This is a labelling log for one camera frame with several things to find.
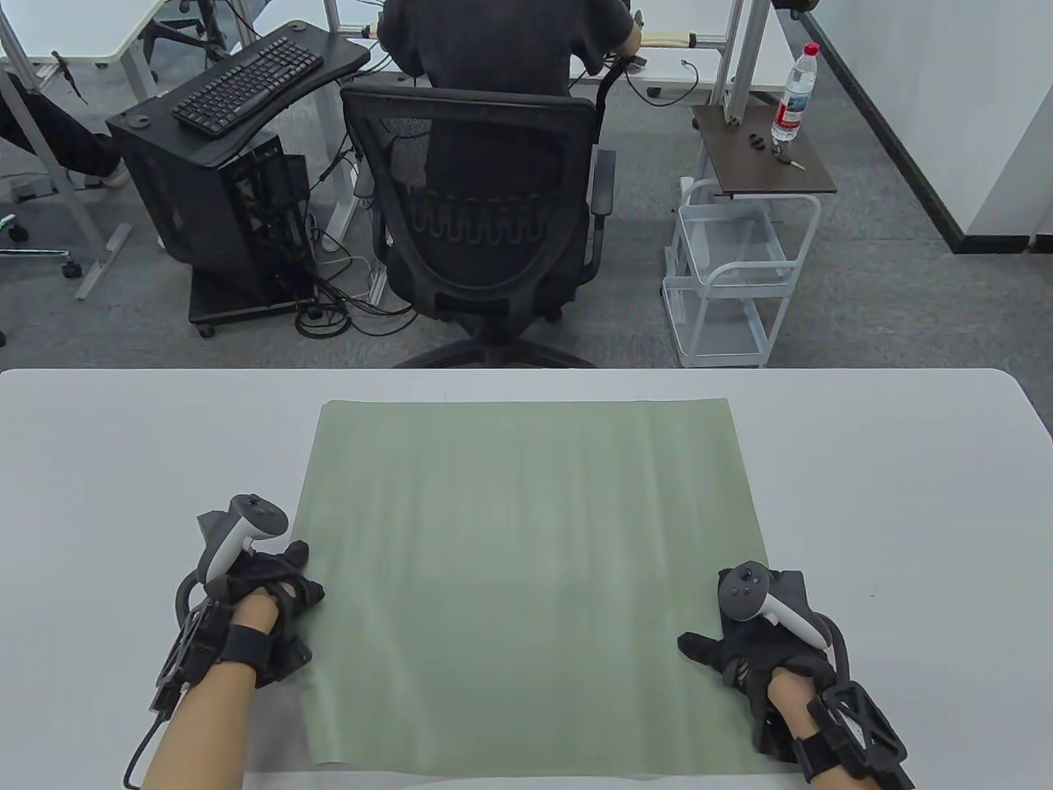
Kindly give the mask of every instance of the green mat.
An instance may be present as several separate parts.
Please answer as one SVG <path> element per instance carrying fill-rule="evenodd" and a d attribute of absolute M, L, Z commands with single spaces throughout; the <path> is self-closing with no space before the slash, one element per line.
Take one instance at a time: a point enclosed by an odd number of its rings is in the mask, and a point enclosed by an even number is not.
<path fill-rule="evenodd" d="M 764 561 L 723 400 L 326 404 L 295 534 L 313 758 L 430 776 L 769 773 L 676 649 Z"/>

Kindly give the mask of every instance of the black t-shirt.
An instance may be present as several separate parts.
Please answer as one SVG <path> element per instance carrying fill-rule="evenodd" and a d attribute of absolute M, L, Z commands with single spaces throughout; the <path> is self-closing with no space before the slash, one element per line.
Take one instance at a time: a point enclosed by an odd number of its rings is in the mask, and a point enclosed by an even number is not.
<path fill-rule="evenodd" d="M 621 0 L 384 0 L 378 37 L 436 87 L 565 96 L 571 55 L 597 74 L 632 32 Z"/>

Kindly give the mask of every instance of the black keyboard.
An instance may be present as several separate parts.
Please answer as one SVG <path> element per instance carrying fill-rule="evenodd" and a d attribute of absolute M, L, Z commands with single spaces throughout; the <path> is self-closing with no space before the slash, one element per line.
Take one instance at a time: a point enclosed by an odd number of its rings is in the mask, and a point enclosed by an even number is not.
<path fill-rule="evenodd" d="M 176 120 L 208 137 L 222 137 L 322 64 L 321 56 L 285 36 L 245 54 L 245 60 L 176 104 Z"/>

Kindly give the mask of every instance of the person's leg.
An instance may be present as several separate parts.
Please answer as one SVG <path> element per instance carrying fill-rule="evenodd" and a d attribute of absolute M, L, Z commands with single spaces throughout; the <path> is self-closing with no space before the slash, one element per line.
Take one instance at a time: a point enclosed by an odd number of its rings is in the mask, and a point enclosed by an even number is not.
<path fill-rule="evenodd" d="M 111 137 L 92 134 L 46 96 L 29 93 L 17 76 L 11 75 L 11 78 L 59 164 L 88 176 L 110 176 L 117 170 L 121 155 Z M 0 101 L 0 137 L 34 153 L 25 133 L 3 101 Z"/>

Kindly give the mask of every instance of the hand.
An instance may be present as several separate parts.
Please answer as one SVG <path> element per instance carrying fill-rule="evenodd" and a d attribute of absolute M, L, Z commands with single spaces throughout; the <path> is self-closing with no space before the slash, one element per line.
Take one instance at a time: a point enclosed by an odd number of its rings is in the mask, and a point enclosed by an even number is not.
<path fill-rule="evenodd" d="M 243 553 L 225 575 L 208 582 L 206 592 L 224 604 L 237 604 L 235 617 L 243 612 L 260 625 L 269 619 L 270 600 L 277 612 L 270 632 L 278 620 L 287 625 L 325 597 L 324 588 L 303 575 L 310 553 L 302 540 L 294 540 L 281 554 Z"/>
<path fill-rule="evenodd" d="M 730 569 L 720 571 L 720 580 L 730 572 Z M 677 647 L 692 660 L 721 673 L 726 685 L 746 695 L 750 712 L 758 725 L 755 733 L 757 749 L 769 754 L 774 751 L 781 753 L 783 747 L 789 746 L 782 737 L 782 731 L 774 733 L 776 737 L 772 742 L 771 729 L 763 727 L 773 716 L 779 719 L 781 712 L 781 709 L 773 708 L 771 703 L 774 700 L 769 699 L 776 670 L 782 668 L 810 678 L 814 684 L 814 695 L 815 688 L 826 689 L 834 683 L 834 668 L 821 650 L 803 643 L 782 626 L 773 626 L 763 617 L 737 623 L 721 614 L 720 624 L 723 629 L 722 639 L 711 639 L 689 632 L 680 635 Z M 781 724 L 779 720 L 775 722 L 775 725 Z"/>

